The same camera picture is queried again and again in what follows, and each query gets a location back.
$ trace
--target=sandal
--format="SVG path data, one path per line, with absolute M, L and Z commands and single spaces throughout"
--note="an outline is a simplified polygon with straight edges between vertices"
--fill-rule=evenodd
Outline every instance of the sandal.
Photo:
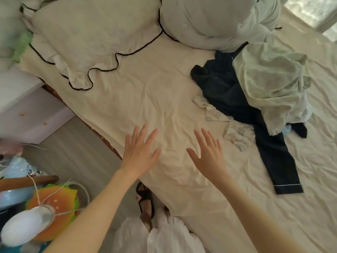
M 153 204 L 152 192 L 149 188 L 146 188 L 145 190 L 140 191 L 139 187 L 141 185 L 145 186 L 142 182 L 139 182 L 136 187 L 138 205 L 139 205 L 139 208 L 141 209 L 141 202 L 145 200 L 150 200 L 151 212 L 152 212 L 151 219 L 152 219 L 154 217 L 154 204 Z

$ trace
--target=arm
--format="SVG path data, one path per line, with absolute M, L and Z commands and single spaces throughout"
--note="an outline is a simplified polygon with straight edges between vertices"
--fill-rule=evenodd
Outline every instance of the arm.
M 203 137 L 194 131 L 201 157 L 190 148 L 187 152 L 197 169 L 226 197 L 258 253 L 306 253 L 231 178 L 225 169 L 219 140 L 214 140 L 209 131 L 201 131 Z
M 120 169 L 95 200 L 46 248 L 45 253 L 98 252 L 126 191 L 154 167 L 160 155 L 160 149 L 150 154 L 158 130 L 154 130 L 144 143 L 145 133 L 146 125 L 139 135 L 138 127 L 134 129 L 131 142 L 126 135 Z

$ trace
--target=white light bulb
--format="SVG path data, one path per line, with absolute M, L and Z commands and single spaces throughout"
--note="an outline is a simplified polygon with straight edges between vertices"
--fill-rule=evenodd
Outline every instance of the white light bulb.
M 1 240 L 8 247 L 22 245 L 44 230 L 51 220 L 50 209 L 43 206 L 25 210 L 8 220 L 2 228 Z

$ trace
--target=white nightstand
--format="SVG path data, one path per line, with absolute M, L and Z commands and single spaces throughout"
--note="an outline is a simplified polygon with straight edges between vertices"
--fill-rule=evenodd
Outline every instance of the white nightstand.
M 42 85 L 38 77 L 17 66 L 0 73 L 0 138 L 39 144 L 74 117 Z

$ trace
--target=hand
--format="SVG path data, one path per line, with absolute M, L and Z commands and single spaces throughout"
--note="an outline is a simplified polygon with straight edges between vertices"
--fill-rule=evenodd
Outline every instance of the hand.
M 146 134 L 146 124 L 138 134 L 138 126 L 133 130 L 130 142 L 130 135 L 125 136 L 125 151 L 122 159 L 120 170 L 126 171 L 128 176 L 133 180 L 140 178 L 147 171 L 152 169 L 159 158 L 161 149 L 157 148 L 153 154 L 150 154 L 154 139 L 158 134 L 158 129 L 155 129 L 144 143 Z
M 204 136 L 195 129 L 194 134 L 200 145 L 201 157 L 199 158 L 194 150 L 187 148 L 189 156 L 194 162 L 196 168 L 215 186 L 216 183 L 230 180 L 231 177 L 226 171 L 226 163 L 222 156 L 222 147 L 219 140 L 215 140 L 212 134 L 201 129 Z

